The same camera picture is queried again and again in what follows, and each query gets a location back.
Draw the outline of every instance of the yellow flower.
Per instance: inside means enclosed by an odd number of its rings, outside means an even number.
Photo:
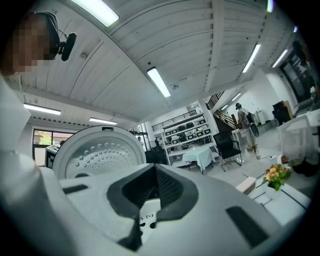
[[[272,173],[275,173],[276,171],[277,171],[276,168],[272,167],[269,172],[272,174]]]
[[[273,173],[271,173],[271,177],[274,177],[274,176],[279,177],[279,172],[273,172]]]

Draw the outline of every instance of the white floor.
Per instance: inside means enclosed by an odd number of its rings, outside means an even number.
[[[261,156],[261,159],[257,159],[255,153],[249,153],[245,146],[242,148],[242,166],[237,165],[235,162],[232,165],[224,165],[221,168],[222,161],[213,163],[207,166],[203,171],[204,175],[213,177],[229,183],[236,187],[242,183],[247,177],[258,178],[265,173],[266,169],[269,169],[272,164],[277,163],[277,158],[271,160],[268,156],[278,156],[281,154],[281,144],[279,141],[278,131],[276,128],[272,128],[256,138],[257,143],[257,156]],[[193,165],[190,168],[190,172],[201,174],[199,166]],[[317,183],[319,175],[312,177],[305,177],[303,174],[297,174],[292,171],[291,177],[286,181],[290,186],[301,191],[306,196],[311,197],[313,188]]]

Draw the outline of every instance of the white ceiling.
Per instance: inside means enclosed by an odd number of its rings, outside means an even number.
[[[55,13],[65,33],[77,34],[68,61],[57,56],[21,76],[26,100],[63,111],[61,122],[88,125],[92,115],[124,126],[150,120],[237,86],[271,65],[293,37],[294,25],[279,10],[267,15],[266,0],[103,1],[119,15],[109,28],[69,0],[35,7]],[[257,42],[255,65],[243,75]],[[149,80],[153,66],[171,97]],[[18,77],[10,81],[19,91]]]

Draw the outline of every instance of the white robot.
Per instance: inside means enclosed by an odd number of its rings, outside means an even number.
[[[124,129],[84,129],[61,146],[53,169],[38,167],[15,152],[29,113],[6,86],[0,102],[0,202],[41,254],[255,255],[272,247],[280,226],[262,205],[223,181],[146,163]]]

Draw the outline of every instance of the orange flower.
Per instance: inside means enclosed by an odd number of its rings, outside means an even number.
[[[267,179],[267,181],[270,181],[270,179],[272,178],[272,177],[279,177],[279,173],[277,172],[277,169],[276,168],[274,168],[274,167],[272,167],[270,170],[269,170],[269,172],[266,174],[266,179]]]

